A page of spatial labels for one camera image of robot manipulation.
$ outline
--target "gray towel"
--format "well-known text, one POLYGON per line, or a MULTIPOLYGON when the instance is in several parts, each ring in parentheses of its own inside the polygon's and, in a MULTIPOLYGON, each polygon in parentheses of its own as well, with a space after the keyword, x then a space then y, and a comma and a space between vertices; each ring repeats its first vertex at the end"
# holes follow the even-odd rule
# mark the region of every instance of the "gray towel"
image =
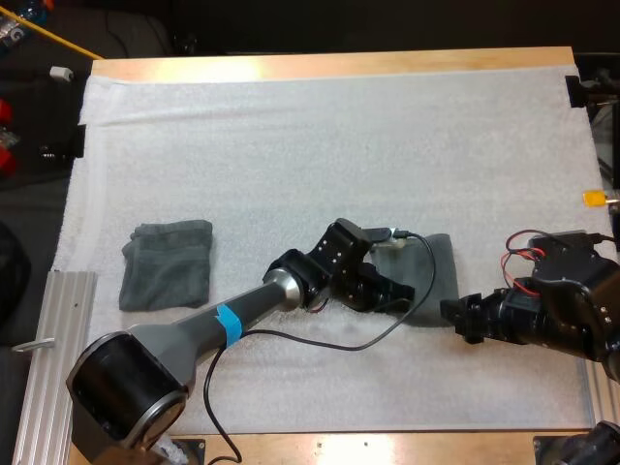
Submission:
POLYGON ((197 308, 207 303, 212 230, 204 220, 138 226, 122 250, 127 263, 120 309, 197 308))
MULTIPOLYGON (((452 254, 452 243, 447 234, 432 234, 426 240, 435 256, 437 270, 435 284, 428 299, 405 323, 412 326, 451 326, 439 312, 439 302, 458 298, 456 267, 452 254)), ((371 252, 372 261, 379 272, 401 284, 416 288, 416 300, 426 294, 430 284, 432 262, 428 251, 419 240, 409 239, 401 248, 378 247, 371 252)))

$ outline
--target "red object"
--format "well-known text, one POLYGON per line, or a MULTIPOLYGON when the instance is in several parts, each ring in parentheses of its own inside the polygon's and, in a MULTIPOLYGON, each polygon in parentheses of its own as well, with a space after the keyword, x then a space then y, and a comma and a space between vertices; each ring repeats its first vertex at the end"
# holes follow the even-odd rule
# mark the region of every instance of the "red object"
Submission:
POLYGON ((0 124, 9 124, 13 120, 13 111, 6 101, 0 99, 0 124))
POLYGON ((16 159, 6 148, 0 147, 0 174, 2 177, 9 177, 16 172, 16 159))
POLYGON ((504 254, 502 256, 502 258, 500 259, 500 265, 502 267, 502 272, 504 273, 504 277, 508 277, 508 279, 512 282, 512 285, 515 286, 516 288, 519 288, 522 292, 526 293, 527 295, 530 295, 532 297, 540 297, 541 295, 535 291, 530 291, 529 289, 527 289, 525 286, 522 286, 521 284, 519 284, 514 277, 508 273, 506 271, 506 263, 508 261, 509 256, 511 255, 511 252, 507 252, 506 254, 504 254))

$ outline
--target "robotic arm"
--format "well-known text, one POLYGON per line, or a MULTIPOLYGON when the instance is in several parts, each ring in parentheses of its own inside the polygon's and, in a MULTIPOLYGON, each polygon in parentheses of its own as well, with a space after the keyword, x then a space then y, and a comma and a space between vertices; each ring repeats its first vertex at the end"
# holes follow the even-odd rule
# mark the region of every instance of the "robotic arm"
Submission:
POLYGON ((135 325, 101 337, 67 379, 74 444, 91 462, 110 448, 150 449, 183 411, 200 360, 275 310, 313 309, 327 298, 359 312, 394 312, 396 304, 408 310, 414 289, 363 262, 374 243, 396 236, 339 219, 310 253, 293 249, 273 262, 252 291, 171 325, 135 325))
POLYGON ((594 250, 601 240, 586 232, 536 236, 528 250, 542 252, 531 277, 485 298, 444 300, 442 316, 470 344, 536 344, 599 361, 620 382, 620 266, 594 250))

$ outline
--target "blue tape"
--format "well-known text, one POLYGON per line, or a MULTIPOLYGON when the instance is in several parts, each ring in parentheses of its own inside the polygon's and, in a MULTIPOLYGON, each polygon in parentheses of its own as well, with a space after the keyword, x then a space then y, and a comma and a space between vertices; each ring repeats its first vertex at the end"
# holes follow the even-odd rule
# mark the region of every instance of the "blue tape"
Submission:
POLYGON ((223 303, 217 306, 217 316, 215 319, 220 322, 220 325, 226 331, 226 347, 230 347, 241 338, 241 332, 243 332, 241 320, 228 305, 223 303))

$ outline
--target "table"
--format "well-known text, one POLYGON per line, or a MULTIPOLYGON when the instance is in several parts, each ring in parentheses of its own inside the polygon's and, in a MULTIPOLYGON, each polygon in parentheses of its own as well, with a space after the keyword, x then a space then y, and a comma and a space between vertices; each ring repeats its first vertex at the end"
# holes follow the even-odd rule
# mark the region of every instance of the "table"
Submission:
MULTIPOLYGON (((490 48, 318 55, 149 58, 93 63, 95 76, 146 82, 227 82, 351 75, 562 66, 570 47, 490 48)), ((275 465, 495 463, 531 465, 537 434, 575 431, 246 434, 233 436, 244 463, 275 465)), ((218 436, 202 436, 207 457, 230 454, 218 436)), ((70 465, 86 464, 72 448, 70 465)))

